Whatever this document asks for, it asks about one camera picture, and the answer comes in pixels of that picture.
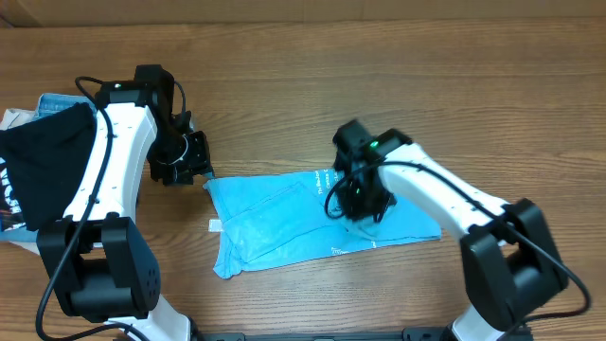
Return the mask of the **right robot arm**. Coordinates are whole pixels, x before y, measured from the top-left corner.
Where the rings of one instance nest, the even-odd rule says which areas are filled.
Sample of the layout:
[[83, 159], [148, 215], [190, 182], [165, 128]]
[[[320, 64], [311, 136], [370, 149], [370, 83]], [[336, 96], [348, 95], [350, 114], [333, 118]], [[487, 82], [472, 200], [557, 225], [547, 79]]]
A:
[[335, 133], [330, 190], [339, 216], [380, 223], [405, 199], [458, 242], [470, 307], [439, 340], [528, 340], [534, 311], [572, 278], [542, 211], [530, 200], [509, 203], [468, 184], [413, 139], [390, 129], [372, 135], [357, 121]]

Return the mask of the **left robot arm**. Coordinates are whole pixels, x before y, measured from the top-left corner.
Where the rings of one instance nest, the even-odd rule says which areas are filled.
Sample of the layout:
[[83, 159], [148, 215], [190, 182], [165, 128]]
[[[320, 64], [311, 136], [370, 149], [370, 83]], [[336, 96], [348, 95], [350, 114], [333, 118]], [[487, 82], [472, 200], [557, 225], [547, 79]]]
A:
[[143, 166], [166, 186], [211, 177], [206, 136], [191, 112], [174, 114], [182, 85], [171, 76], [101, 81], [95, 95], [96, 136], [76, 193], [61, 218], [39, 230], [37, 247], [49, 282], [36, 313], [38, 336], [48, 300], [94, 328], [73, 339], [120, 330], [133, 340], [197, 340], [193, 319], [161, 294], [159, 263], [135, 224]]

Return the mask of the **light blue printed t-shirt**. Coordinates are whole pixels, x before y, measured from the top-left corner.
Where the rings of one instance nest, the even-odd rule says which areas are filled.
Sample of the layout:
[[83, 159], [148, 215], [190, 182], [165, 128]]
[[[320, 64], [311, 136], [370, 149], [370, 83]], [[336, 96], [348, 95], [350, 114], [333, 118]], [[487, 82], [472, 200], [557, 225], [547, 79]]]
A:
[[336, 199], [328, 195], [339, 178], [323, 169], [207, 181], [204, 187], [218, 213], [209, 229], [220, 235], [215, 274], [230, 279], [242, 272], [440, 239], [438, 223], [403, 198], [379, 223], [339, 218]]

